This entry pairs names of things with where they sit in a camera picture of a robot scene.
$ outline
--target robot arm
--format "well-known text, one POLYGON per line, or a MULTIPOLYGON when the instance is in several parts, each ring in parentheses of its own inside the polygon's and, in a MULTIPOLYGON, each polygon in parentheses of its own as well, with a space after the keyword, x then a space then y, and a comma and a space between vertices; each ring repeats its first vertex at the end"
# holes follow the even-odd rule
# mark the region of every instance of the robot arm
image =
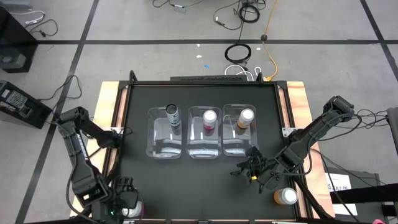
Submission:
POLYGON ((271 159, 262 157, 256 147, 246 151, 248 160, 237 166, 241 168, 231 175, 241 175, 248 184, 252 181, 259 183, 259 194, 264 187, 274 189, 285 175, 292 176, 302 189, 304 196, 313 206, 320 217, 331 218, 317 203, 311 192, 306 189, 297 175, 308 156, 310 147, 322 138, 332 127, 347 122, 354 116, 354 106, 340 96, 334 96, 323 107, 323 113, 305 129, 298 129, 288 136, 287 145, 271 159))
MULTIPOLYGON (((118 206, 121 192, 133 192, 132 178, 123 178, 116 185, 116 190, 108 186, 100 171, 91 162, 80 130, 93 136, 99 147, 118 148, 120 135, 116 131, 103 131, 90 121, 88 112, 77 107, 62 113, 57 120, 58 130, 67 147, 68 155, 73 166, 70 181, 72 190, 81 206, 91 210, 93 220, 98 223, 120 223, 121 207, 118 206)), ((137 203, 137 195, 133 201, 133 208, 137 203)))

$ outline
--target wooden table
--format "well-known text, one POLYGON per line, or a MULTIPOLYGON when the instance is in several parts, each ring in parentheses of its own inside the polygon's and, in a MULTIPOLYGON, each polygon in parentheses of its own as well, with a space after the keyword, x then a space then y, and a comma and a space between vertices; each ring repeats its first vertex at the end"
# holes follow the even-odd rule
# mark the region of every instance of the wooden table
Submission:
MULTIPOLYGON (((121 93, 120 104, 116 104, 116 97, 118 94, 118 86, 119 82, 103 82, 101 86, 101 91, 99 92, 98 102, 95 109, 94 114, 94 123, 96 123, 101 128, 109 128, 112 125, 112 114, 114 113, 114 109, 116 106, 119 107, 117 113, 116 127, 121 127, 123 125, 123 111, 124 111, 124 102, 127 97, 127 90, 123 90, 121 93)), ((288 94, 290 98, 290 105, 293 112, 294 123, 297 128, 304 128, 308 124, 312 122, 310 107, 308 105, 307 95, 305 93, 304 83, 303 82, 287 82, 288 86, 288 94)), ((285 126, 290 127, 287 107, 284 97, 283 90, 279 91, 282 112, 284 116, 285 126)), ((88 154, 91 154, 98 148, 96 140, 90 139, 87 144, 88 154)), ((313 149, 319 150, 318 144, 312 146, 313 149)), ((91 158, 91 163, 96 166, 100 171, 103 170, 104 166, 104 158, 105 158, 105 150, 98 152, 91 158)), ((335 211, 333 209, 333 205, 330 199, 330 194, 326 182, 325 171, 323 170, 322 160, 320 155, 316 152, 310 152, 312 156, 312 171, 308 175, 305 176, 307 181, 308 189, 314 195, 316 200, 325 211, 331 215, 335 216, 335 211)), ((114 156, 111 156, 109 164, 113 164, 114 156)), ((304 169, 308 170, 309 161, 306 158, 304 162, 304 169)), ((305 210, 305 205, 303 202, 303 196, 301 191, 298 190, 298 205, 300 208, 300 214, 302 217, 307 217, 307 213, 305 210)), ((75 198, 73 201, 73 206, 82 211, 82 207, 79 204, 78 200, 75 198)))

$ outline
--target plastic bin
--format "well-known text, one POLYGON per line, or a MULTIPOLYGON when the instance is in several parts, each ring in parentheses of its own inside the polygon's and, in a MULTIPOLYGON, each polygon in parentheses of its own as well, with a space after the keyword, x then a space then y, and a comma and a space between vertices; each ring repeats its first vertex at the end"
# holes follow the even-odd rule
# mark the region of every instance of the plastic bin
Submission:
POLYGON ((221 109, 193 106, 188 110, 187 153, 194 159, 215 159, 221 154, 221 109), (213 110, 217 119, 213 129, 204 128, 203 115, 213 110))
POLYGON ((178 159, 182 152, 182 121, 173 127, 167 118, 166 107, 148 111, 146 154, 154 159, 178 159))
POLYGON ((256 108, 252 105, 231 104, 223 107, 223 152, 227 156, 245 156, 246 151, 257 146, 256 108), (250 127, 241 129, 237 122, 242 110, 254 112, 250 127))

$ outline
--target black table surface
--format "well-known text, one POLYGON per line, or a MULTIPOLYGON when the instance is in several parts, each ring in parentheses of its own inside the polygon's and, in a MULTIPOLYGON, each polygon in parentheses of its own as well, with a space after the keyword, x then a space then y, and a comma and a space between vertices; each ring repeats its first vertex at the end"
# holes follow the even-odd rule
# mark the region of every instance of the black table surface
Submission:
MULTIPOLYGON (((258 194, 258 184, 246 185, 229 173, 244 157, 192 159, 185 150, 179 159, 147 156, 147 113, 150 108, 177 105, 181 111, 183 145, 187 141, 188 109, 192 106, 249 104, 256 107, 257 143, 265 157, 283 148, 282 120, 274 85, 252 86, 133 86, 117 175, 133 177, 144 199, 144 218, 159 219, 292 219, 294 208, 277 205, 275 190, 258 194)), ((281 181, 279 188, 289 186, 281 181)))

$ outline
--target white label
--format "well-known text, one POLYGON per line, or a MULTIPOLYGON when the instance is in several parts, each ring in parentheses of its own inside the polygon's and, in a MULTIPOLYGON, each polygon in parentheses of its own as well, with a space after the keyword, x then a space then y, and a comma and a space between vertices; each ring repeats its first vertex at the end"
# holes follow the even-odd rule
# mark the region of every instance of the white label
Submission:
MULTIPOLYGON (((326 180, 328 182, 329 192, 332 192, 333 189, 331 186, 329 175, 327 173, 325 173, 325 175, 326 175, 326 180)), ((333 181, 333 185, 335 186, 336 191, 351 189, 351 183, 349 182, 348 175, 330 174, 330 177, 333 181)), ((355 204, 346 204, 346 206, 353 215, 358 215, 355 204)), ((333 204, 333 208, 335 209, 336 214, 349 215, 347 209, 342 204, 333 204)))
POLYGON ((9 92, 10 92, 9 90, 4 90, 4 92, 1 95, 1 97, 4 97, 4 98, 7 97, 9 92))
POLYGON ((80 144, 80 147, 81 147, 81 151, 83 152, 83 155, 84 155, 84 157, 85 157, 85 160, 88 160, 88 155, 87 155, 86 147, 85 147, 83 141, 81 140, 80 135, 79 135, 79 134, 76 134, 76 135, 77 135, 77 139, 79 140, 79 144, 80 144))

